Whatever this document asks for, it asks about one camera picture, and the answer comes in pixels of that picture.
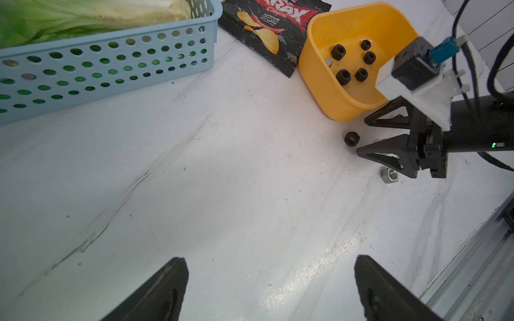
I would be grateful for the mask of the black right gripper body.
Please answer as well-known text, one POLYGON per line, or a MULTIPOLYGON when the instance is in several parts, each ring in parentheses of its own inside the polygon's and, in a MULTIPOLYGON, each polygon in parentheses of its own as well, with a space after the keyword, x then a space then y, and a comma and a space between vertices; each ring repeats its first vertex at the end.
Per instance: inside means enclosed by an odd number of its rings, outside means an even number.
POLYGON ((420 170, 428 169, 432 178, 446 179, 448 153, 443 146, 443 131, 416 108, 408 108, 410 121, 407 140, 405 175, 417 178, 420 170))

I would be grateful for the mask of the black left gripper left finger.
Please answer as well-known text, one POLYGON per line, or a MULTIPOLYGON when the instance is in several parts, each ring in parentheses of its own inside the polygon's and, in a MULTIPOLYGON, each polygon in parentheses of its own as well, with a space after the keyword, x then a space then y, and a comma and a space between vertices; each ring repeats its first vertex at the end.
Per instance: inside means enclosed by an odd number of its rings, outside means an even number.
POLYGON ((188 279, 186 260, 172 258, 107 314, 103 321, 178 320, 188 279))

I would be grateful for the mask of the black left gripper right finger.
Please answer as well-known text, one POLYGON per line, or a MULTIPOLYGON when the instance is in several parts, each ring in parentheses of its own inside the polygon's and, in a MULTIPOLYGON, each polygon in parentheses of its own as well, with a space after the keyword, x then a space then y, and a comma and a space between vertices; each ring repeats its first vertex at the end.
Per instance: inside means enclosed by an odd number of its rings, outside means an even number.
POLYGON ((356 284, 367 320, 440 320, 373 258, 359 255, 356 284))

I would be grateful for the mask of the yellow plastic storage box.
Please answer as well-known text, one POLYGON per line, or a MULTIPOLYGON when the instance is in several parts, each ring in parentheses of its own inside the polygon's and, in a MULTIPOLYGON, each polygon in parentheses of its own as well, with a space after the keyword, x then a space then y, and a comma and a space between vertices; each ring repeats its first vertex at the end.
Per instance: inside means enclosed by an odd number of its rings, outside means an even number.
POLYGON ((407 17, 394 6, 377 2, 367 5, 321 13, 310 20, 307 40, 298 61, 299 72, 321 110, 332 120, 347 122, 355 117, 383 107, 388 99, 376 89, 380 68, 418 37, 407 17), (362 40, 372 43, 368 51, 376 61, 367 65, 362 40), (341 44, 347 53, 336 61, 332 48, 341 44), (332 59, 332 67, 325 60, 332 59), (368 71, 368 78, 359 82, 355 73, 359 68, 368 71), (352 80, 341 86, 335 75, 347 69, 352 80))

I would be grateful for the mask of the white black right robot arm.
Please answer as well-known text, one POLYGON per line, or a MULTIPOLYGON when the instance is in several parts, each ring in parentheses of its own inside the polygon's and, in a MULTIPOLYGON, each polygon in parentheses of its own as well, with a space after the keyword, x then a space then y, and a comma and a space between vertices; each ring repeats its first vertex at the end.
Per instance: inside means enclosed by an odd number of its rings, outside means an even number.
POLYGON ((451 128, 443 131, 403 97, 392 100, 365 118, 370 127, 406 129, 398 135, 357 148, 357 155, 415 179, 428 169, 433 178, 447 176, 448 154, 477 152, 489 163, 508 171, 513 167, 491 156, 513 150, 513 103, 492 96, 479 99, 480 119, 472 118, 465 101, 451 104, 451 128))

